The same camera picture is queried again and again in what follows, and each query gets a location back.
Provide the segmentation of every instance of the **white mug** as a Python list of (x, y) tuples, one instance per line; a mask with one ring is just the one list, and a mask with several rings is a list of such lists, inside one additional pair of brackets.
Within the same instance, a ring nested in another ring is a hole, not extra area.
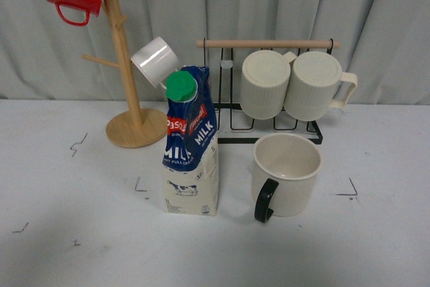
[(277, 132), (254, 144), (251, 186), (254, 217), (293, 216), (308, 205), (323, 158), (316, 145), (297, 134)]
[[(351, 85), (344, 99), (333, 99), (339, 81)], [(295, 119), (313, 121), (329, 107), (346, 106), (357, 87), (357, 75), (342, 71), (337, 59), (324, 52), (306, 52), (296, 56), (284, 101), (285, 111)]]
[(243, 61), (240, 103), (248, 116), (265, 120), (281, 112), (290, 79), (291, 54), (258, 50)]
[(164, 89), (163, 81), (179, 68), (179, 59), (161, 37), (151, 40), (136, 52), (132, 62), (153, 87), (161, 85)]

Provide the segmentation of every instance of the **cream mug handle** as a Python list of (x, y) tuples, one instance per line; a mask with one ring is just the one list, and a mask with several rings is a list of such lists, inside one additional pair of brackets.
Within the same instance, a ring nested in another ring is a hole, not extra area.
[(291, 64), (297, 58), (297, 55), (295, 55), (293, 52), (287, 52), (284, 54), (284, 58), (287, 60), (288, 64)]
[(347, 105), (349, 97), (351, 97), (352, 93), (357, 88), (358, 78), (357, 75), (353, 73), (342, 72), (341, 75), (342, 82), (349, 82), (351, 85), (348, 88), (348, 91), (345, 95), (344, 99), (332, 99), (330, 106), (333, 108), (343, 108)]

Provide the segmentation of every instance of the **black mark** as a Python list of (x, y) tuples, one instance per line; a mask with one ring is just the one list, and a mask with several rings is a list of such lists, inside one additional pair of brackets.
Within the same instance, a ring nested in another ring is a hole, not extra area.
[(140, 182), (140, 176), (139, 176), (139, 177), (137, 177), (136, 186), (134, 186), (134, 190), (135, 190), (136, 192), (147, 192), (147, 190), (138, 190), (138, 189), (137, 189), (137, 185), (139, 184), (139, 182)]
[(12, 233), (21, 233), (21, 232), (23, 232), (26, 229), (27, 226), (28, 226), (28, 222), (26, 223), (26, 225), (24, 225), (24, 228), (22, 228), (22, 230), (12, 231)]
[(335, 195), (338, 195), (338, 196), (357, 196), (358, 193), (357, 193), (357, 190), (355, 189), (355, 186), (354, 186), (354, 183), (352, 182), (352, 179), (349, 178), (349, 181), (351, 182), (352, 188), (354, 189), (355, 193), (354, 194), (335, 194)]
[(75, 156), (76, 152), (78, 151), (77, 149), (75, 149), (75, 145), (80, 145), (83, 143), (83, 141), (85, 140), (85, 138), (87, 138), (88, 132), (85, 134), (85, 136), (83, 137), (83, 139), (80, 142), (75, 142), (72, 147), (70, 147), (70, 150), (73, 151), (73, 155), (72, 157)]

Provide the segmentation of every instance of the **cream mug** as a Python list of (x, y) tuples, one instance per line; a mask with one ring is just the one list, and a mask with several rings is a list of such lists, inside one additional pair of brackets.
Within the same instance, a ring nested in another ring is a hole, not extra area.
[[(343, 99), (333, 99), (339, 81), (351, 85)], [(342, 71), (337, 59), (324, 52), (306, 52), (292, 63), (284, 101), (285, 111), (295, 119), (313, 121), (329, 107), (342, 108), (357, 87), (357, 75)]]
[(251, 193), (254, 217), (293, 216), (308, 205), (323, 158), (316, 145), (297, 134), (277, 132), (254, 144)]
[(266, 120), (282, 110), (292, 53), (281, 55), (272, 50), (250, 54), (242, 65), (241, 108), (248, 116)]

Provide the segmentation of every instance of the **cow illustration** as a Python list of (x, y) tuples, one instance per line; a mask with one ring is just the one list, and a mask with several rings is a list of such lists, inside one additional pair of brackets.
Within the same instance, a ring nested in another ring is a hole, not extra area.
[(167, 181), (170, 185), (172, 185), (176, 190), (176, 195), (180, 196), (196, 196), (197, 191), (197, 185), (190, 185), (190, 186), (179, 186), (175, 183), (172, 183), (171, 181)]

